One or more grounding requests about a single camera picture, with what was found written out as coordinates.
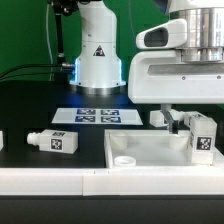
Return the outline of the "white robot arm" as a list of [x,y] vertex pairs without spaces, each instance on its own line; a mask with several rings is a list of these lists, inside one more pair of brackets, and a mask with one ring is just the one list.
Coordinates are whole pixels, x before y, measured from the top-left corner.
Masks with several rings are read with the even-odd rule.
[[129,79],[116,55],[116,16],[103,1],[81,4],[82,51],[70,84],[87,94],[123,86],[137,104],[159,104],[169,129],[173,104],[224,103],[224,0],[165,0],[169,21],[136,36]]

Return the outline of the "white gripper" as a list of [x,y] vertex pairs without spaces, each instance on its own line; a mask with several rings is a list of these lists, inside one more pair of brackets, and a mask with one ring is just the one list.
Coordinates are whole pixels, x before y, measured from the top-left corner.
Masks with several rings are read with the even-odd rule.
[[130,65],[128,96],[135,104],[162,104],[169,132],[177,134],[170,104],[224,104],[224,62],[184,63],[176,50],[140,52]]

